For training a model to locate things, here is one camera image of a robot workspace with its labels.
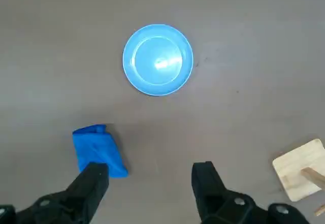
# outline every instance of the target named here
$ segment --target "screw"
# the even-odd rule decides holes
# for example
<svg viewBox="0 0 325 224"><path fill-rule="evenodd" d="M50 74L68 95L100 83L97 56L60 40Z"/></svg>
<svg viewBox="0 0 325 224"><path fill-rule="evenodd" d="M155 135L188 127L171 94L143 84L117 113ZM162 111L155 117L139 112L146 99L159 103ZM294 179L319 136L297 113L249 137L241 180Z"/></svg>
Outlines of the screw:
<svg viewBox="0 0 325 224"><path fill-rule="evenodd" d="M288 214L288 213L289 213L288 209L285 208L285 207L282 206L282 205L278 205L278 206L276 207L276 210L277 210L278 212L280 212L281 214Z"/></svg>
<svg viewBox="0 0 325 224"><path fill-rule="evenodd" d="M235 203L237 205L245 205L245 201L241 198L235 198Z"/></svg>
<svg viewBox="0 0 325 224"><path fill-rule="evenodd" d="M40 206L46 206L50 203L49 200L43 200L41 203L40 203Z"/></svg>

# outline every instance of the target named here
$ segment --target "blue towel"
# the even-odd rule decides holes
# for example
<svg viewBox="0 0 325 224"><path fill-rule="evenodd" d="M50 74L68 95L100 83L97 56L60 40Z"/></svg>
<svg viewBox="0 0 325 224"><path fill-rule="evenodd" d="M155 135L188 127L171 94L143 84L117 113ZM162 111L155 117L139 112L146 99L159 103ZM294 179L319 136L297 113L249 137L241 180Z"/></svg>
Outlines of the blue towel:
<svg viewBox="0 0 325 224"><path fill-rule="evenodd" d="M72 133L80 172L90 162L106 163L110 177L127 177L121 156L113 137L105 132L106 125L98 124L75 130Z"/></svg>

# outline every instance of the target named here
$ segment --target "wooden block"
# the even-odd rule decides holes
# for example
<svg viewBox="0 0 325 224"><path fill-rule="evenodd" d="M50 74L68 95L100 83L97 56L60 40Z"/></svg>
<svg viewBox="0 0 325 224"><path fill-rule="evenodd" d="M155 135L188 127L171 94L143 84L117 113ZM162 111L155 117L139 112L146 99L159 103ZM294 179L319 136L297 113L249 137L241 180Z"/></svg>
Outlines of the wooden block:
<svg viewBox="0 0 325 224"><path fill-rule="evenodd" d="M273 167L290 200L298 201L321 190L301 170L310 167L325 175L325 148L320 139L314 139L273 160Z"/></svg>

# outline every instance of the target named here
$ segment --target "wooden stick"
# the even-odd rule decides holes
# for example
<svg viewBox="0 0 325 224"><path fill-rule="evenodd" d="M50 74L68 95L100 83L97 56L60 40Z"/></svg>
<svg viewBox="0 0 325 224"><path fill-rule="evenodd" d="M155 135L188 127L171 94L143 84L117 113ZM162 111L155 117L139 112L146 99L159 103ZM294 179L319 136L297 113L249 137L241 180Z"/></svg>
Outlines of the wooden stick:
<svg viewBox="0 0 325 224"><path fill-rule="evenodd" d="M325 212L325 205L322 205L315 211L315 215L319 216L322 215L324 212Z"/></svg>
<svg viewBox="0 0 325 224"><path fill-rule="evenodd" d="M303 175L307 180L311 181L321 189L325 190L325 177L310 167L306 167L301 170L301 175Z"/></svg>
<svg viewBox="0 0 325 224"><path fill-rule="evenodd" d="M311 181L321 189L325 190L325 176L319 174L317 171L310 167L306 167L301 170L301 175L303 175L307 180ZM315 215L319 216L325 212L325 205L320 206L316 211Z"/></svg>

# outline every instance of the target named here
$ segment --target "blue plate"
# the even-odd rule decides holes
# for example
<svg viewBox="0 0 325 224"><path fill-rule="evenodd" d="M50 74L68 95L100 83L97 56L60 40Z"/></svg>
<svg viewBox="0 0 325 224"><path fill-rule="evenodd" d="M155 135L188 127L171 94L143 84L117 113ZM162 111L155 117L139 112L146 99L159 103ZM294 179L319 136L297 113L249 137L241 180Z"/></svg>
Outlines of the blue plate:
<svg viewBox="0 0 325 224"><path fill-rule="evenodd" d="M123 52L123 68L130 83L148 95L177 91L188 80L193 52L186 37L164 24L152 24L136 31Z"/></svg>

